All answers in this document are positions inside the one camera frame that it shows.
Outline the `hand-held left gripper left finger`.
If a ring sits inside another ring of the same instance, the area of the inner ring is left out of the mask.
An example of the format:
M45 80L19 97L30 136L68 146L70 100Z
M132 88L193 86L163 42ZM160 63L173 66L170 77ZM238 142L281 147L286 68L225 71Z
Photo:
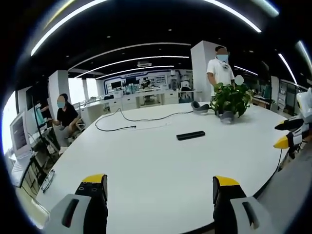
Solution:
M51 210L44 234L105 234L107 228L107 175L86 177L74 194Z

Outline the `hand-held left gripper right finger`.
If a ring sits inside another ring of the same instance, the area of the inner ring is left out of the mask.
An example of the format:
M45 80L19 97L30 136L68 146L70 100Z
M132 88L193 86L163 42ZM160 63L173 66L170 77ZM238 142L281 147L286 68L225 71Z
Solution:
M269 212L234 179L213 177L213 205L216 234L277 233Z

